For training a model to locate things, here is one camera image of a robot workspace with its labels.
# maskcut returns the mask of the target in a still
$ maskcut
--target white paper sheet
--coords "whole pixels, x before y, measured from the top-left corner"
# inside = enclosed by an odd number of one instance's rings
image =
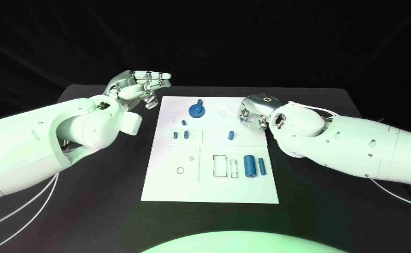
[[[190,107],[204,101],[205,115],[192,118]],[[237,119],[243,97],[164,97],[143,189],[143,201],[278,204],[278,189],[265,131],[244,127]],[[230,131],[234,140],[228,139]],[[214,176],[214,156],[227,157],[227,177]],[[257,177],[247,178],[244,156],[256,158]],[[262,175],[265,158],[267,175]],[[231,177],[231,160],[239,178]],[[218,158],[218,171],[224,170]]]

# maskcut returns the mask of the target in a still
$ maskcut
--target table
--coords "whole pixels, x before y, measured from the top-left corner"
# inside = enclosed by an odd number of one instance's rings
[[[71,85],[60,102],[102,94],[104,86]],[[249,96],[267,93],[288,102],[361,117],[350,94],[329,88],[172,87],[162,96]],[[285,155],[270,133],[280,204],[174,203],[141,201],[159,107],[143,116],[138,136],[120,133],[113,145],[61,173],[47,208],[2,252],[141,252],[204,232],[252,230],[282,233],[350,252],[390,252],[410,246],[411,205],[373,181],[350,176],[308,158]],[[48,181],[2,197],[2,216],[42,190]],[[403,184],[381,182],[409,197]],[[38,212],[48,194],[2,223],[5,240]]]

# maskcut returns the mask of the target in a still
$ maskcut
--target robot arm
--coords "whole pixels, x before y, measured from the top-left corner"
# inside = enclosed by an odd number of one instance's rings
[[[168,73],[126,71],[104,94],[76,99],[0,120],[0,196],[27,189],[110,146],[120,131],[136,135],[142,116],[130,110],[171,86]],[[63,148],[58,138],[70,141]]]
[[[312,109],[319,108],[295,102],[283,105],[259,94],[244,99],[239,118],[257,131],[270,127],[292,157],[309,157],[358,177],[411,184],[411,133],[328,110],[332,117],[325,118]]]

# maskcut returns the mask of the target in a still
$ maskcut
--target white cable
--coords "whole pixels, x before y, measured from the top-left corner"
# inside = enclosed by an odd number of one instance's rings
[[[57,179],[57,176],[58,176],[58,174],[55,174],[53,180],[50,180],[50,184],[45,186],[41,193],[38,193],[38,195],[27,202],[27,204],[24,204],[24,206],[21,208],[18,208],[4,219],[0,219],[0,222],[5,221],[11,216],[14,216],[37,200],[37,198],[42,195],[45,190],[50,188],[54,180]]]
[[[57,187],[57,183],[58,183],[58,173],[55,174],[55,177],[57,177],[57,179],[55,179],[55,181],[54,181],[53,191],[50,192],[50,197],[48,197],[47,201],[45,201],[45,203],[44,203],[44,206],[41,207],[41,209],[40,209],[37,215],[34,216],[34,218],[31,219],[31,221],[29,221],[29,222],[27,223],[27,225],[19,229],[19,231],[0,243],[0,246],[22,232],[22,230],[28,227],[28,225],[32,223],[32,221],[34,221],[35,218],[38,217],[40,213],[42,212],[42,210],[44,210],[44,208],[45,208],[45,205],[48,204],[50,198],[51,198],[51,196],[53,196],[53,194],[54,194],[54,189],[55,189],[55,187]]]
[[[338,116],[340,114],[328,109],[322,109],[321,107],[315,107],[315,106],[306,106],[306,105],[302,105],[301,103],[295,103],[292,101],[289,101],[289,103],[292,103],[293,105],[296,106],[302,106],[302,107],[306,107],[308,109],[318,109],[318,110],[322,110],[324,112],[328,112],[331,113],[334,116]]]
[[[402,199],[403,201],[406,201],[407,203],[411,203],[411,201],[409,201],[406,198],[403,198],[403,197],[399,197],[389,189],[386,189],[384,187],[383,187],[383,185],[374,180],[374,179],[371,179],[371,181],[396,197],[396,198],[399,198],[399,199]]]

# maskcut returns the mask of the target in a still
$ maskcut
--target small blue part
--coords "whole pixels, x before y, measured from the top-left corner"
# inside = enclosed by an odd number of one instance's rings
[[[253,155],[244,156],[244,169],[246,169],[246,177],[253,178],[257,176],[257,170],[256,170],[256,161]]]
[[[207,109],[204,108],[204,101],[198,100],[198,103],[191,106],[190,114],[194,118],[201,118],[205,114]]]
[[[260,172],[262,172],[262,175],[267,175],[266,173],[266,167],[265,167],[265,160],[263,158],[259,158],[259,165],[260,165]]]
[[[230,131],[230,140],[233,140],[234,139],[234,131],[231,130]]]

